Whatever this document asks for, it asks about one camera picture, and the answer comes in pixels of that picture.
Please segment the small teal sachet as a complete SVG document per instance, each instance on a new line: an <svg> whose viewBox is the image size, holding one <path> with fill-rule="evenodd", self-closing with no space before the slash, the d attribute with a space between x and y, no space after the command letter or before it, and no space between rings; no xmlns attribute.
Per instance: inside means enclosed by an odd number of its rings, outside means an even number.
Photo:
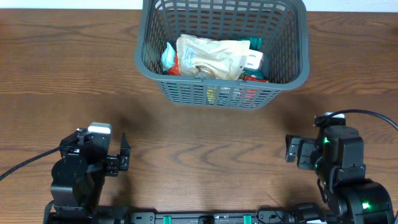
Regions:
<svg viewBox="0 0 398 224"><path fill-rule="evenodd" d="M163 51L160 62L162 64L162 70L167 71L175 65L176 51L172 45L167 42L166 48Z"/></svg>

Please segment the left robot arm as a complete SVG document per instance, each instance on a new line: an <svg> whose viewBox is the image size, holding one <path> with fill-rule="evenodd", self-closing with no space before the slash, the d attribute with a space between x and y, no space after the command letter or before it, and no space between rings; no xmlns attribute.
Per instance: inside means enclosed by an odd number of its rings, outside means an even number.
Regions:
<svg viewBox="0 0 398 224"><path fill-rule="evenodd" d="M119 154L108 154L112 126L91 123L62 139L61 159L52 168L53 200L44 211L44 224L129 223L127 207L100 206L105 177L127 171L131 147L122 134Z"/></svg>

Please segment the white paper pouch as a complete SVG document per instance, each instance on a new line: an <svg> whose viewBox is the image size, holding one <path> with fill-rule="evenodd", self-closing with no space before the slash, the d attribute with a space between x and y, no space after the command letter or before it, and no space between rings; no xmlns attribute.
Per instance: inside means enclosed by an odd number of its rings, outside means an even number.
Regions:
<svg viewBox="0 0 398 224"><path fill-rule="evenodd" d="M250 47L249 40L213 40L182 34L176 41L181 75L198 77L205 73L219 80L237 80Z"/></svg>

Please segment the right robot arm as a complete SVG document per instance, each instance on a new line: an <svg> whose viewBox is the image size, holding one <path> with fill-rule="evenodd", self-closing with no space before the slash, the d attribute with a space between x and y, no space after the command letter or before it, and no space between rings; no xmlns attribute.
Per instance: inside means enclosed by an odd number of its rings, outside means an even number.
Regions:
<svg viewBox="0 0 398 224"><path fill-rule="evenodd" d="M364 142L349 126L320 128L317 138L287 135L287 162L312 170L330 212L341 223L393 223L387 190L366 178Z"/></svg>

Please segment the green Nescafe coffee bag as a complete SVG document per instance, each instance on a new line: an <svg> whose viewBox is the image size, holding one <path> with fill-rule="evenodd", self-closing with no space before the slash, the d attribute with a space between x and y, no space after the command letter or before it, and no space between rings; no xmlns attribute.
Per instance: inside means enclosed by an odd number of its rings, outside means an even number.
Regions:
<svg viewBox="0 0 398 224"><path fill-rule="evenodd" d="M261 48L263 42L263 40L260 37L240 37L238 40L249 40L250 41L249 49L255 51L258 51ZM264 79L264 76L259 68L255 70L253 69L250 70L249 68L245 68L243 70L243 74L250 75L257 79Z"/></svg>

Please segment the colourful tissue pack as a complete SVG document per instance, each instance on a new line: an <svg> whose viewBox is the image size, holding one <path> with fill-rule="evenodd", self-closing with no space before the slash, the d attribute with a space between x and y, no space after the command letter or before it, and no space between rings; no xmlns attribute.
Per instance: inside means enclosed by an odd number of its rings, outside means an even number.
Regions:
<svg viewBox="0 0 398 224"><path fill-rule="evenodd" d="M262 52L249 49L244 69L250 71L258 71L261 69L263 61L264 54Z"/></svg>

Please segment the orange pasta packet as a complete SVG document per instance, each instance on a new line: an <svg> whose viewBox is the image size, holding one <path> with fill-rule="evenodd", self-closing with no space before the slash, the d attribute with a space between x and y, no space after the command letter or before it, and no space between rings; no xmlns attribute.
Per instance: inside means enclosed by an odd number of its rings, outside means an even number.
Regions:
<svg viewBox="0 0 398 224"><path fill-rule="evenodd" d="M202 79L220 79L227 80L226 76L217 75L214 70L208 67L203 66L195 66L196 71L193 73L193 77L202 78ZM172 67L167 70L169 75L176 76L190 76L187 72L182 73L179 69L178 57L175 56L175 61ZM269 83L269 80L266 80L260 71L251 71L251 70L243 70L236 80L244 80L246 81L255 81L255 82L263 82Z"/></svg>

